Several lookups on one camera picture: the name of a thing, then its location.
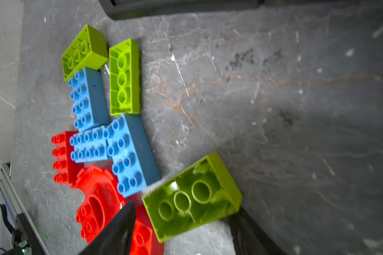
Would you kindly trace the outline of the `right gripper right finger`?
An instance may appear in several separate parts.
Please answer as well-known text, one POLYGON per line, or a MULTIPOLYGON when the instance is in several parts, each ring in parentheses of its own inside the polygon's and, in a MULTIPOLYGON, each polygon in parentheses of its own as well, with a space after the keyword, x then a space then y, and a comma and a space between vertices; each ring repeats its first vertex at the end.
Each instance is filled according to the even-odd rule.
POLYGON ((286 255, 243 207, 230 216, 229 225, 237 255, 286 255))

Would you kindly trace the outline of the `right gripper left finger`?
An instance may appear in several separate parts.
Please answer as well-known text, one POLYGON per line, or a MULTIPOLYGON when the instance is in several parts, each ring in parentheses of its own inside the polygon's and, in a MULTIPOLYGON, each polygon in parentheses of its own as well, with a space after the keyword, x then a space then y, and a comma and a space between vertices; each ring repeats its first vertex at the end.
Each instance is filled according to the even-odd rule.
POLYGON ((127 202, 79 255, 129 255, 135 220, 135 203, 127 202))

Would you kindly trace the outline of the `green lego brick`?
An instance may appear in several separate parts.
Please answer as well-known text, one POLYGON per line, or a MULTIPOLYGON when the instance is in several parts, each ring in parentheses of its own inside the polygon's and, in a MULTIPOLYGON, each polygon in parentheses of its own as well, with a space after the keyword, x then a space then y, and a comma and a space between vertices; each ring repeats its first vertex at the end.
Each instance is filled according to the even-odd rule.
POLYGON ((98 71, 108 61, 104 35, 87 24, 61 57, 63 78, 67 82, 83 68, 98 71))
POLYGON ((239 212, 242 199, 217 152, 142 197, 160 243, 239 212))
POLYGON ((110 114, 139 114, 141 110, 138 44, 127 39, 109 49, 110 114))

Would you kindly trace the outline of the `red lego brick beside arch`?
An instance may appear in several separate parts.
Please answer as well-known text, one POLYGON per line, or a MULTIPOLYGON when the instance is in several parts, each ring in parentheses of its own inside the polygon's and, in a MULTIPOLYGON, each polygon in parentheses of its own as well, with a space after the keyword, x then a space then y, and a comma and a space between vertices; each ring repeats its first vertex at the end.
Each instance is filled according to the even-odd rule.
POLYGON ((136 206, 136 221, 130 255, 163 255, 164 243, 157 240, 152 223, 143 205, 136 206))

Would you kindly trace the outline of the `red arch lego piece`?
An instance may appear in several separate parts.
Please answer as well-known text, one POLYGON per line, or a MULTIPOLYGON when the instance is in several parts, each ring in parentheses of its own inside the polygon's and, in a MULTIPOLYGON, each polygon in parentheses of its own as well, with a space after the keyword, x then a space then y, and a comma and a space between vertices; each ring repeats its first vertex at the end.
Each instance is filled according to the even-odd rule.
POLYGON ((81 224, 81 237, 89 244, 122 209, 126 199, 118 192, 118 179, 111 171, 90 165, 81 169, 71 189, 84 193, 77 209, 76 221, 81 224))

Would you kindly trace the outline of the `blue lego brick centre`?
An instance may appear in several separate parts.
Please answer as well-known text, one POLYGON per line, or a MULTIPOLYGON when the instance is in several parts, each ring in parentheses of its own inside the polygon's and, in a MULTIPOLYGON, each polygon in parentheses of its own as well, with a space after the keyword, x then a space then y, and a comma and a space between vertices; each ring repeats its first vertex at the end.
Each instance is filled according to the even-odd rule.
POLYGON ((125 198, 161 180, 139 115, 122 114, 102 131, 118 192, 125 198))

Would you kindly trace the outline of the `red lego brick far left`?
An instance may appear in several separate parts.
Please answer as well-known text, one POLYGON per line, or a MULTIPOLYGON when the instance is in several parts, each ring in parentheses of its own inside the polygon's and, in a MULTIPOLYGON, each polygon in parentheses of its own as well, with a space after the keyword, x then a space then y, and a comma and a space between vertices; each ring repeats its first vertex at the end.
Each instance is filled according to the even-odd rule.
POLYGON ((70 144, 70 138, 78 131, 64 131, 51 138, 52 144, 56 146, 52 155, 56 158, 53 163, 57 174, 54 176, 54 182, 59 184, 73 184, 76 182, 77 175, 84 167, 83 163, 76 163, 71 159, 73 146, 70 144))

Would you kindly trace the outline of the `blue lego brick flat left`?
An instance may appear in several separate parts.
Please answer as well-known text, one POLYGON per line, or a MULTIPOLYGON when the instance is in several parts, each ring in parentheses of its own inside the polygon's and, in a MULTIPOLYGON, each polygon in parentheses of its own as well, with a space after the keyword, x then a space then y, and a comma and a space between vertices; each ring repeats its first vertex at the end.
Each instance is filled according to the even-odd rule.
POLYGON ((85 163, 111 159, 107 154, 107 139, 103 137, 105 128, 105 125, 101 125, 70 137, 69 143, 73 147, 71 160, 85 163))

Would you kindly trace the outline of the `blue lego brick upper left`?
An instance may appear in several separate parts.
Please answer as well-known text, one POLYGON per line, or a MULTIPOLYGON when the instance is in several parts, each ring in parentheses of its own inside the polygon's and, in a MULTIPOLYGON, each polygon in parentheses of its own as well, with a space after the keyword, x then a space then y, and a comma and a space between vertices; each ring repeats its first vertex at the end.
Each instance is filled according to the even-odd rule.
POLYGON ((75 72, 68 80, 68 85, 72 89, 70 99, 74 102, 74 127, 78 131, 83 132, 109 124, 101 72, 83 68, 75 72))

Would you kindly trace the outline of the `green lego brick upright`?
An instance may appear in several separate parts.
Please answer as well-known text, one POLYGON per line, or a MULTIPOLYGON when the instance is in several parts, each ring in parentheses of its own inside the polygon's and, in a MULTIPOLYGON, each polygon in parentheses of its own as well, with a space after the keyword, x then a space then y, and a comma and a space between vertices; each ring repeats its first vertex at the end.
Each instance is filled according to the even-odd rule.
POLYGON ((141 110, 138 44, 127 39, 109 49, 110 114, 139 114, 141 110))

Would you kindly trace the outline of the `black two-compartment tray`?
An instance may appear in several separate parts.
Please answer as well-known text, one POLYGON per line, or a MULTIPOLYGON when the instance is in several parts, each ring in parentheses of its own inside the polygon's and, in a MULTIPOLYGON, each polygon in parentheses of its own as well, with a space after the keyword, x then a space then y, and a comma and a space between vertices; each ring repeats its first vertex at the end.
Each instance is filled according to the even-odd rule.
POLYGON ((383 7, 383 1, 99 1, 112 20, 165 16, 183 13, 213 13, 247 10, 299 11, 329 10, 348 15, 383 7))

